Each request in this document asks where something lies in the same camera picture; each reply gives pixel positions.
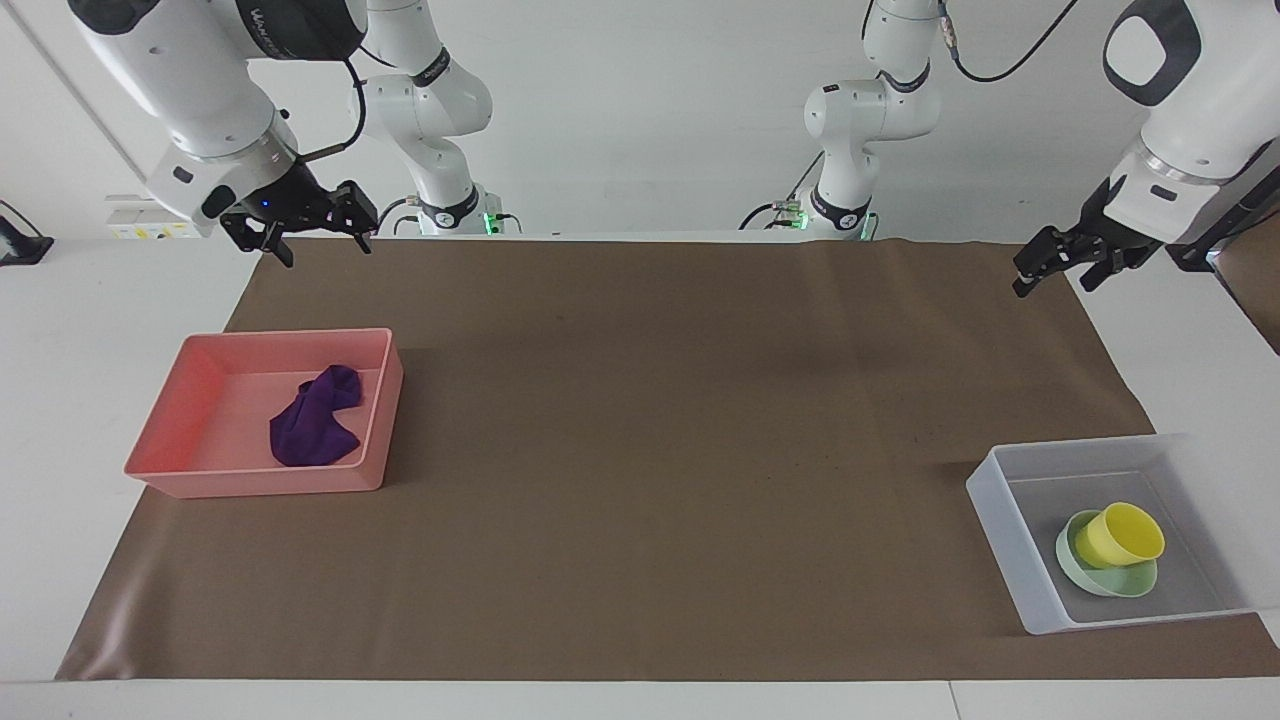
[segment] cable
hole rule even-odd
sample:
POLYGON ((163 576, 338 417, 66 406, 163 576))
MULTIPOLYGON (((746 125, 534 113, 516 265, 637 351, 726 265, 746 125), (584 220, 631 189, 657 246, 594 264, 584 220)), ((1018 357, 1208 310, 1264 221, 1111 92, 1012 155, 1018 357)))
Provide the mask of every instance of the cable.
POLYGON ((745 231, 746 225, 751 224, 751 220, 760 217, 763 213, 768 213, 772 209, 773 209, 773 202, 765 202, 764 205, 760 205, 755 210, 751 210, 751 214, 748 215, 745 220, 742 220, 742 224, 737 225, 737 229, 745 231))
POLYGON ((942 0, 941 3, 938 3, 938 9, 942 13, 943 38, 947 40, 947 49, 951 51, 951 61, 955 63, 956 69, 960 70, 960 74, 963 74, 964 77, 966 77, 966 78, 969 78, 969 79, 972 79, 974 82, 1000 82, 1000 81, 1005 79, 1006 77, 1016 73, 1023 65, 1027 64, 1028 60, 1032 59, 1033 55, 1036 55, 1036 53, 1039 51, 1041 46, 1043 46, 1044 42, 1050 38, 1050 36, 1052 36, 1053 32, 1057 29, 1057 27, 1060 24, 1062 24, 1062 20, 1065 20, 1066 15, 1070 14, 1071 10, 1075 9, 1075 5, 1079 4, 1079 1, 1080 0, 1070 0, 1070 3, 1068 3, 1066 6, 1062 8, 1062 12, 1057 14, 1057 18, 1053 20, 1053 24, 1048 26, 1048 29, 1046 29, 1044 33, 1041 35, 1039 40, 1036 41, 1036 45, 1032 45, 1032 49, 1028 50, 1027 54, 1023 55, 1023 58, 1020 60, 1018 60, 1016 63, 1014 63, 1014 65, 1011 68, 1009 68, 1007 70, 1005 70, 1005 72, 1002 72, 1000 74, 983 77, 983 76, 978 76, 978 74, 972 73, 969 70, 969 68, 966 68, 964 65, 964 61, 960 60, 960 47, 959 47, 959 44, 955 41, 955 29, 954 29, 954 24, 955 23, 954 23, 954 20, 951 20, 951 15, 947 13, 946 0, 942 0), (947 32, 947 24, 952 26, 950 33, 947 32))
MULTIPOLYGON (((792 200, 796 199, 796 193, 800 192, 800 186, 804 184, 804 181, 809 179, 809 176, 813 174, 813 169, 818 167, 818 163, 822 160, 823 155, 826 155, 824 151, 818 152, 818 155, 813 159, 813 163, 809 163, 809 168, 805 169, 804 174, 800 176, 800 179, 796 181, 795 187, 791 188, 791 192, 787 193, 787 199, 783 202, 791 202, 792 200)), ((777 213, 773 215, 773 223, 777 223, 778 219, 782 217, 782 211, 785 209, 781 205, 782 205, 781 202, 769 202, 768 205, 760 205, 755 210, 751 210, 751 214, 748 215, 745 220, 742 220, 742 224, 739 225, 737 229, 745 231, 746 225, 751 224, 751 220, 758 218, 762 213, 768 213, 769 210, 777 210, 777 213)), ((773 223, 769 223, 769 227, 765 229, 777 227, 773 223)))
POLYGON ((520 234, 525 234, 525 225, 520 223, 520 218, 512 215, 511 213, 500 213, 494 215, 499 220, 516 220, 516 228, 520 229, 520 234))
POLYGON ((818 167, 818 161, 822 160, 822 156, 826 154, 827 154, 826 151, 818 152, 818 156, 813 159, 813 163, 809 163, 809 169, 805 170, 803 176, 800 176, 800 179, 796 181, 796 186, 792 187, 791 193, 787 195, 787 202, 796 199, 796 193, 800 192, 800 186, 804 184, 804 181, 809 179, 809 176, 813 173, 813 169, 818 167))
POLYGON ((399 234, 399 224, 403 223, 403 222, 408 222, 408 220, 415 220, 416 222, 417 220, 417 215, 404 215, 403 218, 396 220, 396 224, 392 225, 392 236, 399 234))
POLYGON ((36 233, 36 237, 45 237, 45 233, 40 232, 40 228, 37 228, 35 223, 32 223, 31 220, 28 220, 27 215, 22 214, 22 210, 14 208, 13 205, 9 205, 4 200, 0 200, 0 205, 8 208, 9 211, 13 213, 14 215, 18 215, 18 219, 22 220, 23 223, 26 223, 27 227, 31 228, 31 232, 36 233))
MULTIPOLYGON (((813 169, 818 167, 818 163, 819 163, 819 161, 822 160, 822 158, 823 158, 823 156, 824 156, 826 154, 827 154, 826 151, 818 151, 818 155, 817 155, 817 156, 815 156, 815 158, 813 159, 813 163, 809 163, 809 169, 806 169, 806 170, 804 172, 804 174, 803 174, 803 176, 800 176, 800 179, 799 179, 799 181, 796 181, 796 184, 795 184, 795 187, 792 187, 792 188, 791 188, 791 192, 790 192, 790 193, 787 193, 787 202, 791 202, 792 200, 795 200, 795 199, 796 199, 796 193, 797 193, 797 192, 800 192, 800 186, 801 186, 801 184, 804 184, 804 181, 809 179, 809 174, 810 174, 810 173, 813 173, 813 169)), ((778 222, 778 220, 780 220, 781 218, 782 218, 782 210, 778 210, 778 211, 777 211, 777 213, 776 213, 776 214, 773 215, 773 222, 778 222)), ((771 224, 771 225, 769 225, 769 228, 772 228, 772 227, 776 227, 776 225, 771 224)))
POLYGON ((383 227, 383 223, 385 223, 385 222, 387 222, 387 218, 389 218, 389 217, 390 217, 390 214, 392 214, 392 213, 393 213, 393 211, 394 211, 394 210, 396 210, 397 208, 399 208, 399 206, 402 206, 402 205, 408 205, 408 201, 410 201, 410 200, 412 200, 412 199, 413 199, 413 196, 408 196, 408 197, 401 197, 401 199, 399 199, 399 200, 397 200, 396 202, 392 202, 390 205, 388 205, 387 208, 384 208, 384 209, 383 209, 383 211, 381 211, 381 213, 380 213, 380 214, 378 215, 378 229, 381 229, 381 227, 383 227))
MULTIPOLYGON (((312 29, 328 37, 329 53, 338 55, 339 53, 337 47, 339 44, 335 41, 329 26, 324 24, 324 20, 320 19, 320 15, 316 14, 311 5, 300 3, 298 0, 293 0, 293 5, 307 14, 311 19, 310 24, 312 26, 312 29)), ((346 142, 330 145, 329 147, 323 147, 315 152, 307 152, 306 155, 300 155, 300 163, 312 163, 315 160, 323 160, 324 158, 337 155, 338 152, 342 152, 355 145, 356 141, 360 140, 360 136, 365 135, 365 120, 369 119, 369 102, 365 100, 365 81, 360 79, 360 73, 356 72, 356 65, 351 63, 351 58, 343 58, 342 64, 347 67, 347 73, 351 74, 351 86, 356 90, 356 97, 360 100, 360 118, 356 120, 356 129, 351 133, 351 137, 346 142)))
POLYGON ((867 0, 867 14, 863 15, 863 40, 867 40, 867 23, 872 19, 872 8, 876 6, 876 0, 867 0))
POLYGON ((364 45, 361 45, 361 46, 360 46, 360 51, 361 51, 361 53, 364 53, 365 55, 367 55, 370 60, 372 60, 372 61, 378 63, 379 65, 381 65, 381 67, 384 67, 384 68, 392 68, 392 69, 396 69, 396 65, 393 65, 393 64, 388 63, 387 60, 383 60, 383 59, 381 59, 381 58, 379 58, 378 55, 374 55, 374 54, 372 54, 372 53, 370 53, 370 51, 369 51, 369 49, 367 49, 367 47, 365 47, 364 45))
POLYGON ((369 104, 365 100, 365 81, 360 79, 360 73, 356 72, 356 65, 351 64, 349 59, 344 59, 342 64, 346 65, 347 72, 351 73, 351 83, 352 87, 356 88, 356 97, 360 101, 360 119, 356 120, 356 129, 351 133, 351 138, 346 142, 330 145, 329 147, 316 150, 315 152, 301 155, 298 158, 300 163, 312 163, 315 160, 323 160, 324 158, 337 155, 338 152, 342 152, 355 145, 356 141, 360 140, 360 136, 365 135, 365 120, 369 119, 369 104))

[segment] brown paper mat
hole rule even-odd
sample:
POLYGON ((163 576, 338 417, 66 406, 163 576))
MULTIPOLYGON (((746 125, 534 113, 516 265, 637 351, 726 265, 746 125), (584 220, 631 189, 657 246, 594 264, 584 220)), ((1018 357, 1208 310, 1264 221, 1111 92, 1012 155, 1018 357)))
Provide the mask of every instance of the brown paper mat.
POLYGON ((1252 615, 1024 634, 969 473, 1152 428, 1012 247, 298 245, 229 329, 397 332, 385 487, 148 491, 60 678, 1280 674, 1252 615))
POLYGON ((1217 256, 1217 270, 1262 337, 1280 352, 1280 218, 1226 246, 1217 256))

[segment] light green plate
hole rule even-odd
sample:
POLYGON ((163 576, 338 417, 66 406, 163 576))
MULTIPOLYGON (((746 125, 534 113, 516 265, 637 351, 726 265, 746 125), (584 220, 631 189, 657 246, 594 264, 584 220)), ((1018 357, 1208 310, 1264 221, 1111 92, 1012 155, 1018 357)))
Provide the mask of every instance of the light green plate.
POLYGON ((1085 510, 1071 515, 1066 527, 1057 536, 1057 564, 1066 573, 1078 588, 1100 597, 1142 597, 1156 587, 1156 561, 1148 560, 1129 568, 1108 568, 1094 570, 1076 555, 1071 547, 1071 538, 1079 533, 1089 520, 1098 515, 1098 510, 1085 510))

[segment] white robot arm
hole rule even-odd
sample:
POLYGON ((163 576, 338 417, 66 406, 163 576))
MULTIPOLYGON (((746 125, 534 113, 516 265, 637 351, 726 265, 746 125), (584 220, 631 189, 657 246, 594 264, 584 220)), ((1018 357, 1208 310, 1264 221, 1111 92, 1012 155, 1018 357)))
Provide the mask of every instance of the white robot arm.
POLYGON ((207 234, 220 223, 244 251, 292 254, 285 232, 329 229, 369 251, 376 209, 351 181, 316 182, 297 141, 248 77, 252 58, 347 60, 366 29, 364 0, 69 0, 90 46, 173 145, 152 196, 207 234))
POLYGON ((817 231, 840 237, 856 237, 870 208, 879 158, 867 143, 928 135, 942 110, 928 82, 938 1, 870 1, 863 47, 878 76, 819 87, 805 102, 805 127, 826 161, 818 184, 801 191, 800 209, 817 231))
POLYGON ((369 0, 365 47, 402 70, 369 78, 367 132, 408 167, 422 234, 492 232, 502 201, 472 182, 462 150, 444 140, 489 126, 489 88, 449 55, 422 0, 369 0))
MULTIPOLYGON (((1082 283, 1092 291, 1165 243, 1185 241, 1221 186, 1280 137, 1280 1, 1137 0, 1107 37, 1103 68, 1151 115, 1080 222, 1043 228, 1018 254, 1020 296, 1085 263, 1093 268, 1082 283)), ((1251 196, 1265 201, 1277 190, 1280 168, 1251 196)), ((1224 217, 1210 243, 1247 214, 1224 217)))

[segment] purple towel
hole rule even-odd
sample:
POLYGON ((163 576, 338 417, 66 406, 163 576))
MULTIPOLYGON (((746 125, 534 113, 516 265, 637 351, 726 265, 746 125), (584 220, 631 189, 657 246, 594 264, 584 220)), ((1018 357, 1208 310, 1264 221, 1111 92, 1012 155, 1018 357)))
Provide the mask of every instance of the purple towel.
POLYGON ((298 386, 293 404, 271 419, 271 455, 289 468, 332 465, 360 441, 334 419, 334 410, 360 405, 360 374, 330 365, 311 382, 298 386))

